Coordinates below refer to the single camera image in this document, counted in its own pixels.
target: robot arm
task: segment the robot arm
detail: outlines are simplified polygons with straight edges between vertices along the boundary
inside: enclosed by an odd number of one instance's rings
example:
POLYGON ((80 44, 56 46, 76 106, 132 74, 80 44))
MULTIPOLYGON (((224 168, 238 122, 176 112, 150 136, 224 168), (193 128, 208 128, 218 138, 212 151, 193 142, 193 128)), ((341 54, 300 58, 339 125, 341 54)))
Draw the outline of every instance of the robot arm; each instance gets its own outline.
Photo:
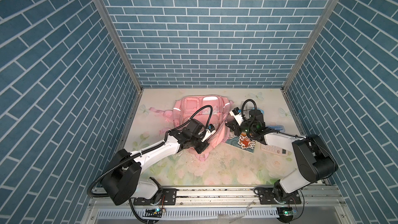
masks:
POLYGON ((236 136, 246 132, 251 140, 265 145, 273 145, 293 152, 296 157, 297 169, 274 184, 273 194, 277 202, 288 201, 298 189, 318 180, 329 177, 337 169, 337 164, 331 156, 325 142, 317 135, 298 136, 281 133, 265 125, 263 114, 257 110, 253 100, 247 100, 242 109, 235 108, 230 115, 235 119, 226 123, 236 136), (249 118, 242 116, 246 102, 254 103, 249 111, 249 118))
MULTIPOLYGON (((142 197, 150 199, 153 204, 157 203, 161 197, 162 186, 153 178, 140 180, 140 175, 151 165, 183 149, 194 147, 199 154, 202 153, 209 146, 206 139, 215 133, 215 127, 212 124, 205 128, 205 133, 201 132, 204 127, 201 122, 191 119, 182 130, 167 132, 165 139, 145 150, 127 152, 122 149, 118 151, 106 168, 106 171, 111 172, 101 181, 102 187, 115 205, 120 205, 131 197, 142 197), (130 160, 123 166, 127 169, 122 167, 113 169, 126 159, 130 160)), ((90 188, 87 193, 89 195, 92 193, 90 188)))

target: table surface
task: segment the table surface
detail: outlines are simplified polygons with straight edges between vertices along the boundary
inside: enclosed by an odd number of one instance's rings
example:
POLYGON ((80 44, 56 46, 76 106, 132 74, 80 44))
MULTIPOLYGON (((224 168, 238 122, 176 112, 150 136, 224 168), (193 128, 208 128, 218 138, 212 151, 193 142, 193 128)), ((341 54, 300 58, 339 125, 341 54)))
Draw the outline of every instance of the table surface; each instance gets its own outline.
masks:
MULTIPOLYGON (((176 100, 190 95, 220 95, 241 107, 246 99, 253 99, 264 110, 267 125, 279 124, 286 133, 299 134, 282 92, 279 89, 145 89, 138 105, 125 143, 127 151, 139 150, 164 138, 162 130, 173 127, 162 114, 149 111, 173 109, 176 100)), ((199 161, 183 150, 157 162, 142 178, 154 177, 161 185, 259 185, 273 184, 297 167, 295 157, 274 155, 260 149, 247 152, 226 143, 220 143, 209 157, 199 161)))

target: aluminum frame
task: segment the aluminum frame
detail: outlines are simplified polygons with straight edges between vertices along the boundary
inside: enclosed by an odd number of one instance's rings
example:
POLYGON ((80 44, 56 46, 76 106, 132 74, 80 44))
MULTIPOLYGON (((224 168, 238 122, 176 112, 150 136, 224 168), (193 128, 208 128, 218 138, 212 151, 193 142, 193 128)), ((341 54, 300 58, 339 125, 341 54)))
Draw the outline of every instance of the aluminum frame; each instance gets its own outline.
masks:
POLYGON ((330 15, 332 14, 338 2, 339 0, 328 0, 328 2, 326 3, 325 8, 318 19, 318 22, 315 24, 315 27, 311 32, 310 36, 308 37, 307 42, 304 44, 304 47, 302 48, 296 63, 293 65, 292 70, 287 76, 286 81, 283 83, 282 90, 286 91, 293 82, 294 77, 296 76, 301 65, 304 63, 305 59, 307 58, 308 53, 312 49, 316 39, 321 33, 323 27, 325 26, 327 20, 329 19, 330 15))
POLYGON ((281 91, 282 91, 283 98, 286 101, 286 105, 289 108, 290 113, 292 114, 293 120, 296 123, 297 129, 300 132, 300 135, 305 135, 304 127, 302 126, 299 116, 297 115, 297 113, 290 101, 289 96, 287 95, 286 91, 284 91, 283 89, 281 89, 281 91))
MULTIPOLYGON (((236 208, 251 205, 259 207, 286 207, 284 205, 261 205, 258 196, 254 193, 255 187, 273 187, 273 185, 227 185, 227 186, 165 186, 165 188, 176 188, 176 205, 166 208, 236 208)), ((103 188, 97 188, 97 193, 104 193, 103 188)), ((341 217, 342 224, 355 223, 351 220, 351 214, 347 211, 347 205, 341 196, 337 186, 325 184, 313 184, 302 189, 307 207, 336 207, 341 217)), ((115 206, 113 201, 107 198, 92 198, 85 213, 82 223, 94 223, 100 209, 114 208, 115 210, 130 209, 128 203, 115 206)))
POLYGON ((117 144, 115 152, 120 151, 121 149, 123 149, 123 147, 124 147, 124 145, 126 143, 127 136, 128 136, 128 134, 130 132, 130 128, 132 126, 132 121, 134 120, 134 116, 137 113, 138 106, 140 104, 143 92, 144 92, 144 89, 142 89, 141 92, 138 92, 136 97, 135 97, 134 103, 132 105, 132 108, 131 108, 131 111, 130 111, 130 114, 129 114, 129 118, 127 119, 126 125, 125 125, 125 127, 123 129, 122 136, 120 137, 120 140, 119 140, 119 142, 117 144))
POLYGON ((137 76, 135 75, 135 72, 132 68, 129 57, 127 56, 126 50, 124 49, 124 47, 122 45, 119 35, 117 34, 115 26, 112 23, 111 17, 108 14, 105 4, 103 3, 102 0, 93 0, 93 2, 98 10, 98 13, 99 13, 103 23, 105 24, 106 29, 109 32, 110 37, 112 38, 112 41, 113 41, 113 43, 117 49, 117 52, 119 53, 124 65, 127 69, 127 72, 129 73, 129 75, 131 77, 132 82, 134 83, 135 87, 137 88, 137 91, 139 93, 142 92, 142 86, 140 84, 140 81, 138 80, 137 76))

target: brick tile wallpaper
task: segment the brick tile wallpaper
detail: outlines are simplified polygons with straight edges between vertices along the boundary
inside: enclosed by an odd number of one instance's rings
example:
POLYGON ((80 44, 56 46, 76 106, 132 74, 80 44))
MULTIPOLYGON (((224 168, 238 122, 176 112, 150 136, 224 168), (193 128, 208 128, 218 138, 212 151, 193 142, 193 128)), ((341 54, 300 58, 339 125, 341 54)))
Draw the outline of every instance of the brick tile wallpaper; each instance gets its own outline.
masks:
POLYGON ((357 223, 398 223, 398 0, 340 0, 288 95, 357 223))
POLYGON ((0 223, 80 222, 135 94, 92 0, 0 0, 0 223))
POLYGON ((281 87, 327 0, 103 0, 144 87, 281 87))

